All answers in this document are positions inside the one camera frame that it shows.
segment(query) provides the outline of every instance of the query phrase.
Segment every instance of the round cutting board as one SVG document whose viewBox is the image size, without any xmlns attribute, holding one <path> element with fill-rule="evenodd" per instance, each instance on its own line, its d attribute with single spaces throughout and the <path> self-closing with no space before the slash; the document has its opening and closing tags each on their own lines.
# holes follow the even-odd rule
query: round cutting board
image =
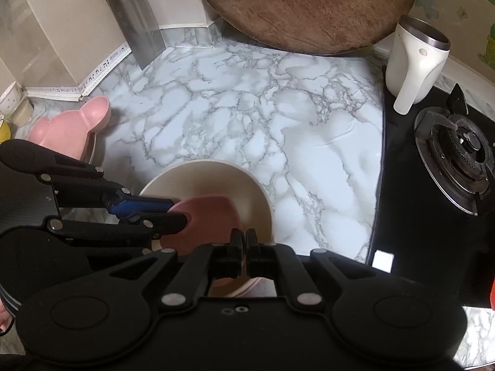
<svg viewBox="0 0 495 371">
<path fill-rule="evenodd" d="M 328 55 L 392 33 L 414 0 L 207 0 L 257 41 L 292 52 Z"/>
</svg>

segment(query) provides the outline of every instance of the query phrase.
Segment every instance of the white mug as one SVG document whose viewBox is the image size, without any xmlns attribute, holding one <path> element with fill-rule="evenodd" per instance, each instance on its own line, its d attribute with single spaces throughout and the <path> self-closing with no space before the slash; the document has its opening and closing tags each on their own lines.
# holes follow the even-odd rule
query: white mug
<svg viewBox="0 0 495 371">
<path fill-rule="evenodd" d="M 437 80 L 447 57 L 450 41 L 420 19 L 403 15 L 395 29 L 394 45 L 385 72 L 385 83 L 396 98 L 394 109 L 407 114 L 425 98 Z"/>
</svg>

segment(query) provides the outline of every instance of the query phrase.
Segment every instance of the pink bear-ear bowl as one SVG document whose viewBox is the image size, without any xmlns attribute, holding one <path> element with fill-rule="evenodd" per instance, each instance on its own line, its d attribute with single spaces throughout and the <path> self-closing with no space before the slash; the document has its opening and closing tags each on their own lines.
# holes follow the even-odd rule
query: pink bear-ear bowl
<svg viewBox="0 0 495 371">
<path fill-rule="evenodd" d="M 88 136 L 103 130 L 110 121 L 110 103 L 105 96 L 88 100 L 79 110 L 68 110 L 51 120 L 40 118 L 27 140 L 81 160 L 86 152 Z"/>
</svg>

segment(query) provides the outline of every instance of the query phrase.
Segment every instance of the pink bowl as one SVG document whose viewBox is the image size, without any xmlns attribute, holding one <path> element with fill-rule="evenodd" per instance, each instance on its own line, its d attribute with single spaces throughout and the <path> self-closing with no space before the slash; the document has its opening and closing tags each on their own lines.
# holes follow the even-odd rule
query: pink bowl
<svg viewBox="0 0 495 371">
<path fill-rule="evenodd" d="M 187 226 L 177 234 L 160 238 L 162 248 L 174 248 L 179 255 L 191 254 L 202 244 L 228 243 L 233 228 L 241 228 L 241 220 L 236 207 L 224 195 L 210 194 L 180 201 L 170 208 L 170 212 L 183 213 Z M 214 281 L 214 287 L 225 286 L 232 279 Z"/>
<path fill-rule="evenodd" d="M 88 136 L 103 130 L 110 121 L 110 103 L 105 96 L 88 100 L 79 110 L 68 110 L 51 120 L 40 118 L 27 140 L 81 160 L 86 152 Z"/>
</svg>

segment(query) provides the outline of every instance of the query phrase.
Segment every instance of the cartoon wallpaper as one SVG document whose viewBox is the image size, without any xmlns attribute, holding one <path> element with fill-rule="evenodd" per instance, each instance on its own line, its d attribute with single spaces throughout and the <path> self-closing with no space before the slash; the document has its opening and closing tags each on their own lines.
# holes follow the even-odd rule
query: cartoon wallpaper
<svg viewBox="0 0 495 371">
<path fill-rule="evenodd" d="M 495 83 L 495 0 L 416 0 L 410 14 L 450 39 L 451 57 Z"/>
</svg>

